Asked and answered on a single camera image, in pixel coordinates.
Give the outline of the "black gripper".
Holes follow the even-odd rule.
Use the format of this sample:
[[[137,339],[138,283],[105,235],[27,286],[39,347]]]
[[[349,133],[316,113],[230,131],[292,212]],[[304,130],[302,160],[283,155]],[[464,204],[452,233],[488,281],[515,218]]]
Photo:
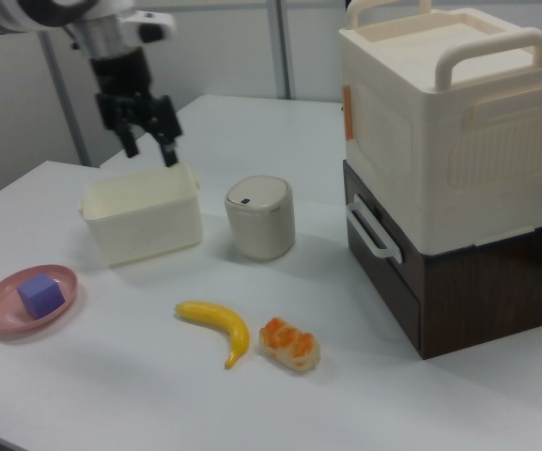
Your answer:
[[[116,135],[127,157],[139,153],[132,123],[146,123],[165,166],[178,163],[176,140],[182,129],[170,98],[153,98],[150,94],[152,78],[143,49],[135,47],[124,54],[92,58],[90,66],[100,89],[96,103],[103,126]]]

